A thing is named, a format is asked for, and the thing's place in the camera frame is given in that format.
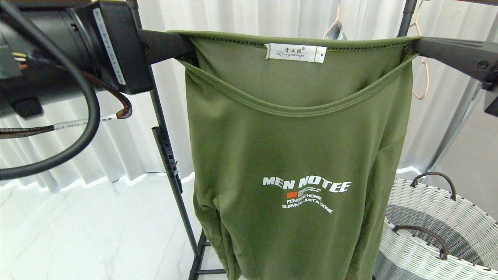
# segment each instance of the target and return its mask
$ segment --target curtain fold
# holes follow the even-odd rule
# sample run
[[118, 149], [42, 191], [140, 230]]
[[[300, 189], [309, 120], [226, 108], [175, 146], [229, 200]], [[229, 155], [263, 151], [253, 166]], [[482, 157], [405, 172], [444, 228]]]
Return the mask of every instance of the curtain fold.
[[[349, 40], [390, 38], [397, 35], [404, 1], [394, 0], [139, 0], [144, 29], [212, 30], [275, 37], [322, 38], [336, 19], [344, 25]], [[498, 7], [455, 0], [424, 1], [419, 25], [425, 36], [484, 41]], [[409, 36], [416, 35], [412, 27]], [[414, 90], [425, 89], [425, 67], [413, 62]], [[433, 161], [440, 143], [452, 127], [451, 120], [471, 79], [435, 60], [428, 59], [428, 96], [413, 99], [411, 116], [400, 162], [424, 171]], [[193, 172], [186, 114], [183, 67], [174, 60], [153, 65], [162, 109], [175, 158], [182, 177]], [[120, 109], [109, 93], [98, 94], [102, 114]], [[144, 172], [164, 172], [151, 127], [157, 125], [148, 93], [129, 97], [133, 115], [126, 120], [105, 122], [80, 155], [50, 171], [22, 178], [22, 185], [38, 183], [56, 192], [77, 180], [90, 183], [102, 177], [130, 180]], [[83, 97], [50, 104], [45, 114], [32, 120], [0, 119], [0, 127], [34, 127], [87, 117]], [[52, 156], [71, 145], [83, 131], [71, 128], [18, 140], [0, 140], [0, 166], [13, 167]]]

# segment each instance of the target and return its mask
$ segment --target woven basket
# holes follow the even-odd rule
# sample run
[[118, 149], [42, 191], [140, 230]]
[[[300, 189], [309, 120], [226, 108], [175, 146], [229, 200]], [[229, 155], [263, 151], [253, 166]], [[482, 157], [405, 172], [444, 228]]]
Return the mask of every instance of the woven basket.
[[[418, 184], [426, 175], [444, 177], [452, 192]], [[498, 280], [498, 223], [457, 195], [453, 182], [442, 173], [424, 173], [412, 182], [396, 179], [374, 276], [377, 280]]]

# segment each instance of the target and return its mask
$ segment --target basket handle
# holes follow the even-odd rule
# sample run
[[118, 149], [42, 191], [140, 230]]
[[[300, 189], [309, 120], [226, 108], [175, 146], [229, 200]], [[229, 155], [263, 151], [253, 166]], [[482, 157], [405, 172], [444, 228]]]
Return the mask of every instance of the basket handle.
[[448, 259], [448, 255], [450, 252], [448, 243], [446, 243], [446, 241], [444, 241], [444, 239], [441, 236], [439, 236], [437, 233], [430, 231], [428, 229], [424, 229], [422, 227], [407, 226], [407, 225], [394, 226], [392, 231], [397, 232], [398, 230], [403, 230], [403, 229], [417, 230], [417, 231], [421, 231], [423, 233], [426, 233], [426, 234], [432, 236], [434, 239], [436, 239], [443, 246], [443, 248], [439, 249], [439, 258], [444, 260], [444, 261]]
[[417, 177], [415, 177], [415, 179], [413, 179], [413, 182], [410, 184], [410, 186], [414, 187], [416, 186], [416, 184], [418, 184], [418, 179], [424, 177], [424, 176], [427, 176], [427, 175], [439, 175], [443, 178], [446, 179], [446, 181], [448, 181], [448, 183], [450, 184], [450, 188], [451, 188], [451, 196], [450, 198], [457, 201], [457, 190], [455, 189], [455, 185], [453, 184], [453, 182], [451, 181], [450, 177], [446, 176], [445, 174], [443, 173], [440, 173], [440, 172], [426, 172], [426, 173], [422, 173], [420, 175], [418, 175]]

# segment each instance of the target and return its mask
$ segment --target green shirt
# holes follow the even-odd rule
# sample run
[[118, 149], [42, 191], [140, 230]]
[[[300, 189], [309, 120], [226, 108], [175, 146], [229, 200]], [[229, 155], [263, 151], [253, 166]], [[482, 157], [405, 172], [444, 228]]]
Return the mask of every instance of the green shirt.
[[371, 280], [418, 37], [172, 32], [196, 47], [179, 59], [194, 207], [228, 278]]

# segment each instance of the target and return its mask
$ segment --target laundry basket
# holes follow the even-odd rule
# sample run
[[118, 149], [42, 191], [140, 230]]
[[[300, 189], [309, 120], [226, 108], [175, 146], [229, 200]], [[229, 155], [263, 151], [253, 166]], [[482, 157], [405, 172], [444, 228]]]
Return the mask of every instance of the laundry basket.
[[[444, 177], [452, 191], [418, 184], [426, 175]], [[498, 223], [457, 195], [448, 176], [396, 179], [385, 215], [377, 280], [498, 280]]]

